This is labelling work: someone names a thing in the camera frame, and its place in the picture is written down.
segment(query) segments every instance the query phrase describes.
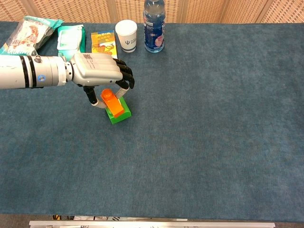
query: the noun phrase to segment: wicker panel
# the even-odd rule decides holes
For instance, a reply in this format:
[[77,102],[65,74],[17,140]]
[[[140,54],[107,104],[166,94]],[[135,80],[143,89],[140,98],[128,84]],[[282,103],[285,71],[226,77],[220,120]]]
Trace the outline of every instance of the wicker panel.
[[[118,20],[143,21],[144,0],[115,0]],[[180,0],[165,0],[166,22],[178,22]]]
[[262,23],[304,22],[304,0],[274,0]]
[[65,22],[111,22],[106,0],[32,0],[44,18]]
[[219,23],[224,0],[189,0],[186,23]]
[[29,14],[20,0],[0,0],[0,7],[0,20],[2,21],[20,21]]
[[267,0],[231,0],[227,6],[223,23],[255,23]]

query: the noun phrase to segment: black fingertip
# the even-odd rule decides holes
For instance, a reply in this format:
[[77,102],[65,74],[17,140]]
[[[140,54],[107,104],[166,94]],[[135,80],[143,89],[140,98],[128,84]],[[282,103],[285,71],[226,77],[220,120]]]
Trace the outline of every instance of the black fingertip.
[[94,86],[84,86],[84,91],[87,95],[87,98],[89,98],[89,101],[92,104],[96,104],[97,103],[97,98],[96,98],[96,94],[94,91]]
[[128,73],[128,74],[130,74],[130,75],[133,74],[131,68],[129,68],[128,66],[121,65],[121,64],[117,64],[117,65],[118,65],[120,71],[125,72],[125,73]]
[[120,64],[120,65],[126,65],[126,63],[125,62],[123,62],[122,60],[120,60],[120,59],[117,59],[117,58],[113,58],[114,60],[115,60],[115,62],[116,62],[116,64]]
[[129,84],[124,80],[116,81],[116,84],[118,84],[123,89],[128,89],[129,88]]
[[133,80],[130,80],[130,82],[129,82],[129,86],[130,86],[130,88],[131,88],[131,89],[133,89],[133,88],[134,88],[134,84],[135,84],[134,79],[133,79]]
[[124,72],[124,71],[121,71],[121,73],[123,74],[123,79],[124,79],[124,80],[127,80],[127,81],[132,80],[133,75],[131,75],[131,74],[129,74],[129,73],[126,73],[126,72]]

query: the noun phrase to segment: snack package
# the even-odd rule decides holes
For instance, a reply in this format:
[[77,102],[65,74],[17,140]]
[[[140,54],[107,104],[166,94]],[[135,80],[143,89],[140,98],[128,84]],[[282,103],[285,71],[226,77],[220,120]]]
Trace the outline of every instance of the snack package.
[[25,16],[0,49],[0,54],[35,56],[36,50],[62,23],[62,20]]
[[114,30],[93,32],[91,39],[92,53],[106,53],[117,58]]

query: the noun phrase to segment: blue bottle label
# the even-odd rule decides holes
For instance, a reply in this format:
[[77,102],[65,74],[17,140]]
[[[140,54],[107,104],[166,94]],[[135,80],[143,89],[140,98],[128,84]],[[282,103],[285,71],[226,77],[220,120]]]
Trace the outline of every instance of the blue bottle label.
[[164,42],[164,28],[165,23],[162,22],[159,26],[154,26],[153,23],[147,22],[144,18],[144,42],[148,48],[159,49],[162,47]]

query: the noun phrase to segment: white paper cup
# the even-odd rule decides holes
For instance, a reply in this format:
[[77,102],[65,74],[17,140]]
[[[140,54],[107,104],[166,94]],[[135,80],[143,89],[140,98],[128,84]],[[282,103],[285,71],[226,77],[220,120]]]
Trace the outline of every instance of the white paper cup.
[[133,52],[136,49],[137,24],[132,20],[121,20],[115,26],[120,45],[125,52]]

